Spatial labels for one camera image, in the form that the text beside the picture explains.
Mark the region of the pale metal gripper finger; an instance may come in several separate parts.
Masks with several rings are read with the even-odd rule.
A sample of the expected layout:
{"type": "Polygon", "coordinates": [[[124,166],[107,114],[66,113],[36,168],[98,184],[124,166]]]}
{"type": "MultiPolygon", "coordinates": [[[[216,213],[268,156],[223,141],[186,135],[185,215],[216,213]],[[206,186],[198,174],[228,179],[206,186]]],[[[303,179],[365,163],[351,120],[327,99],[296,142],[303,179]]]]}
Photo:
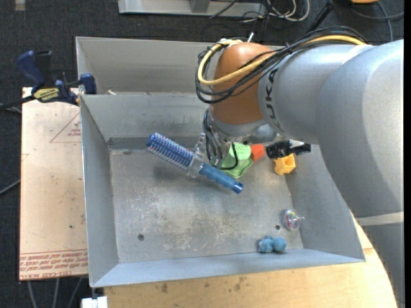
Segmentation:
{"type": "Polygon", "coordinates": [[[206,158],[206,135],[201,133],[197,140],[197,143],[194,146],[193,150],[194,156],[198,159],[206,158]]]}
{"type": "Polygon", "coordinates": [[[191,178],[197,178],[200,174],[200,170],[202,168],[203,161],[197,158],[194,158],[186,171],[186,175],[191,178]]]}

